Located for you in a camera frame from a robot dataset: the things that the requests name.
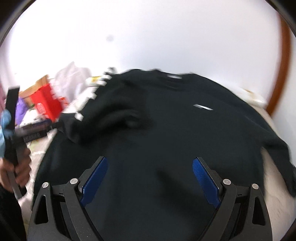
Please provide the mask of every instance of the red bag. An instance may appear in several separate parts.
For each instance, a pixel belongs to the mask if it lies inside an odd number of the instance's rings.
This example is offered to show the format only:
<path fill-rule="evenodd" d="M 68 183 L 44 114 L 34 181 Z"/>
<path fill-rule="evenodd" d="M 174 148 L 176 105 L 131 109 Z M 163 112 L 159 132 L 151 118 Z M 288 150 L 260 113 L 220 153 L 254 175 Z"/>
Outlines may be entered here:
<path fill-rule="evenodd" d="M 50 84 L 40 87 L 35 93 L 30 95 L 30 97 L 38 112 L 52 121 L 55 121 L 63 110 Z"/>

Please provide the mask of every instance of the white wall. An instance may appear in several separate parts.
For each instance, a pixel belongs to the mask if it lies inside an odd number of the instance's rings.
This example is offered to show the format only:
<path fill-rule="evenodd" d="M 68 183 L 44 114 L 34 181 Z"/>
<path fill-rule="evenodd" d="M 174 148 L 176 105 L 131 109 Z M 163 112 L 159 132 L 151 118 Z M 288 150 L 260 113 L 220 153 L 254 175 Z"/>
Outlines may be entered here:
<path fill-rule="evenodd" d="M 280 137 L 289 145 L 290 155 L 296 165 L 296 38 L 291 33 L 291 63 L 283 96 L 273 115 Z"/>
<path fill-rule="evenodd" d="M 37 0 L 16 22 L 9 64 L 21 89 L 71 61 L 195 72 L 268 98 L 280 27 L 265 0 Z"/>

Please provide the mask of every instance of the blue gripper pad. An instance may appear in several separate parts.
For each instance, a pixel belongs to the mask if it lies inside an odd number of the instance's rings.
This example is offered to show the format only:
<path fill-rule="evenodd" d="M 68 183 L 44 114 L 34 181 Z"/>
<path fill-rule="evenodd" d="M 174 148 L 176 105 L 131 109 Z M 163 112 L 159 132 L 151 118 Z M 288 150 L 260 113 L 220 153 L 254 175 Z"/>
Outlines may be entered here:
<path fill-rule="evenodd" d="M 82 187 L 82 198 L 80 199 L 80 203 L 83 207 L 92 202 L 104 176 L 106 175 L 107 169 L 108 160 L 104 157 Z"/>
<path fill-rule="evenodd" d="M 197 178 L 208 203 L 213 204 L 215 208 L 220 206 L 219 190 L 204 166 L 198 158 L 195 158 L 192 163 L 192 169 Z"/>

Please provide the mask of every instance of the black sleeve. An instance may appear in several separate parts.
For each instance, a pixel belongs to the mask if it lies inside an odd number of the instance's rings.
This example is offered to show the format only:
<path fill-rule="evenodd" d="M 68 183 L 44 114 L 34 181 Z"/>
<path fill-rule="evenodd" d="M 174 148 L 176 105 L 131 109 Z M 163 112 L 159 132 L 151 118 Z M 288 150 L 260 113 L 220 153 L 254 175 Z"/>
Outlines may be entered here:
<path fill-rule="evenodd" d="M 0 239 L 26 241 L 20 206 L 13 193 L 0 186 Z"/>

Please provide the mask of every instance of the purple bag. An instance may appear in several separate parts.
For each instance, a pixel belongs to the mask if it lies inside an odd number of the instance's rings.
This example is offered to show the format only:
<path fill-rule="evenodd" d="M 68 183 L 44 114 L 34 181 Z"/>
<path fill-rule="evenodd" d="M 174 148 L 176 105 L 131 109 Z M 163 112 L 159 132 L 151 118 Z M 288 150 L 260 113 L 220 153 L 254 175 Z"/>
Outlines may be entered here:
<path fill-rule="evenodd" d="M 19 99 L 17 101 L 17 107 L 15 110 L 15 123 L 17 125 L 21 124 L 27 110 L 28 110 L 28 107 L 26 105 L 26 102 L 24 101 L 23 98 L 19 97 Z"/>

